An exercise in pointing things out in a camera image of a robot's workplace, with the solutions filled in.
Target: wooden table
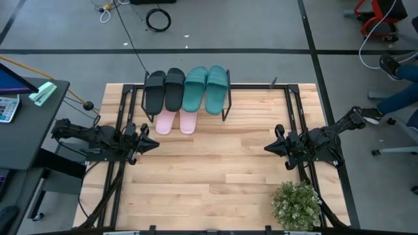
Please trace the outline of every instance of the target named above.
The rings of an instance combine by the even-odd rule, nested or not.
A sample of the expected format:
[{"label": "wooden table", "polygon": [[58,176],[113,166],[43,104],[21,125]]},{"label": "wooden table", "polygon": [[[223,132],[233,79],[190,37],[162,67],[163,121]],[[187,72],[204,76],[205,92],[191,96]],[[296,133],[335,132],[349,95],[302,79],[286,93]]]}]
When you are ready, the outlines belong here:
[{"label": "wooden table", "polygon": [[[101,125],[115,126],[122,86],[107,84]],[[299,88],[308,128],[324,126],[315,84],[299,84]],[[166,136],[158,135],[155,123],[146,118],[141,95],[138,92],[133,122],[147,123],[150,137],[161,145],[141,156],[135,166],[127,164],[118,230],[148,230],[150,225],[157,225],[157,230],[264,230],[265,225],[282,229],[272,216],[270,193],[281,182],[299,181],[298,171],[286,170],[285,157],[263,148],[275,141],[276,124],[290,129],[283,90],[233,89],[233,106],[225,122],[207,114],[203,101],[195,133],[182,134],[177,115]],[[293,108],[297,114],[294,97]],[[98,164],[84,180],[80,200],[87,213],[102,197],[107,165]],[[349,224],[337,170],[325,163],[315,165],[322,197]],[[105,224],[112,199],[108,205]],[[78,208],[74,226],[85,219]]]}]

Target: calculator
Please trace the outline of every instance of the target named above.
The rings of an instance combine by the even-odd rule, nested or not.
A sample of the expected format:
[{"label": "calculator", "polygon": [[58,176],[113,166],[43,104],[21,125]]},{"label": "calculator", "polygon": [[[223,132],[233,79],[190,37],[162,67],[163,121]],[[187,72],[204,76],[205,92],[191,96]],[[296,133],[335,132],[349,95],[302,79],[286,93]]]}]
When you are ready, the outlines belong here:
[{"label": "calculator", "polygon": [[20,98],[0,97],[0,123],[10,123],[20,105]]}]

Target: gray floor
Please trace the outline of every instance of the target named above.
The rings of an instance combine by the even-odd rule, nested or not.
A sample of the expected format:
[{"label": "gray floor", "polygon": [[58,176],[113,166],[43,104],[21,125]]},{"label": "gray floor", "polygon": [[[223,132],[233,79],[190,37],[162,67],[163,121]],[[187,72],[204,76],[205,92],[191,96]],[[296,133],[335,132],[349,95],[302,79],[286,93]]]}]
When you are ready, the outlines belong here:
[{"label": "gray floor", "polygon": [[[96,0],[103,4],[107,1]],[[0,28],[18,0],[0,2]],[[317,49],[358,50],[362,44],[359,23],[345,19],[342,11],[353,8],[356,0],[304,0]],[[418,9],[414,0],[404,0],[410,14]],[[178,0],[161,5],[172,17],[172,27],[164,33],[146,31],[128,5],[119,8],[136,48],[279,48],[308,49],[297,1],[294,0]],[[131,45],[115,10],[107,24],[88,0],[27,0],[0,49],[130,49]],[[151,5],[133,7],[142,17]],[[400,24],[403,34],[415,37],[411,17]],[[399,41],[393,46],[373,40],[366,49],[414,49]],[[141,82],[144,70],[133,54],[90,55],[5,55],[26,65],[71,82],[71,89],[100,107],[105,84]],[[141,54],[149,71],[179,67],[188,71],[197,65],[217,63],[231,70],[233,82],[317,83],[310,55],[295,54]],[[376,65],[378,57],[365,56]],[[323,76],[335,119],[354,106],[371,107],[372,90],[399,91],[407,83],[392,82],[379,70],[363,67],[355,55],[320,55]],[[10,66],[22,76],[37,74]],[[407,120],[416,107],[394,114]],[[80,125],[91,120],[66,104],[57,118],[68,117]],[[412,145],[401,130],[388,125],[367,126],[342,134],[342,145],[353,197],[362,228],[418,232],[418,196],[410,187],[418,185],[418,157],[392,154],[372,157],[370,150]],[[44,147],[55,149],[46,140]],[[43,221],[22,224],[20,234],[68,229],[74,217],[76,196],[47,194],[41,210]]]}]

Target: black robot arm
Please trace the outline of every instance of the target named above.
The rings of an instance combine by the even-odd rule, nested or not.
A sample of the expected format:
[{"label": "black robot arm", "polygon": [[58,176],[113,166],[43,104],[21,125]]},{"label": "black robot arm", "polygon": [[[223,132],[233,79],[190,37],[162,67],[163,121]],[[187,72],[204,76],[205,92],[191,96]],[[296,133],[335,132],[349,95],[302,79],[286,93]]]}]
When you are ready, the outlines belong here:
[{"label": "black robot arm", "polygon": [[128,123],[124,132],[114,127],[104,125],[82,127],[71,124],[70,120],[56,121],[52,129],[52,138],[77,138],[89,143],[88,149],[81,149],[87,155],[87,161],[127,161],[134,165],[137,153],[143,154],[159,147],[159,143],[148,138],[150,130],[147,124],[142,124],[140,134],[134,123]]},{"label": "black robot arm", "polygon": [[277,140],[266,146],[265,150],[281,157],[286,156],[286,169],[294,169],[298,163],[310,161],[328,161],[336,166],[344,164],[340,153],[340,133],[346,130],[362,129],[366,121],[361,116],[361,108],[353,107],[334,125],[304,130],[298,135],[297,131],[291,131],[284,137],[283,125],[277,125],[275,133]]}]

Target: red chair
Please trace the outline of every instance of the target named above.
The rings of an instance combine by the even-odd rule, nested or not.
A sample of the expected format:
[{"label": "red chair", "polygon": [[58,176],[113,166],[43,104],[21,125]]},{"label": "red chair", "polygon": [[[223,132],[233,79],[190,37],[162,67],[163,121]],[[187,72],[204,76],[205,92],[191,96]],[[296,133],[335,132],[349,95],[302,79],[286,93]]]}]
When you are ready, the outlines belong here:
[{"label": "red chair", "polygon": [[[395,0],[372,0],[373,12],[359,12],[359,8],[366,0],[360,0],[354,9],[357,19],[364,25],[361,27],[361,34],[367,36],[373,27],[380,22],[391,9]],[[397,0],[392,11],[382,21],[382,23],[370,35],[371,37],[381,37],[385,41],[396,42],[398,29],[394,23],[397,23],[408,17],[402,0]]]}]

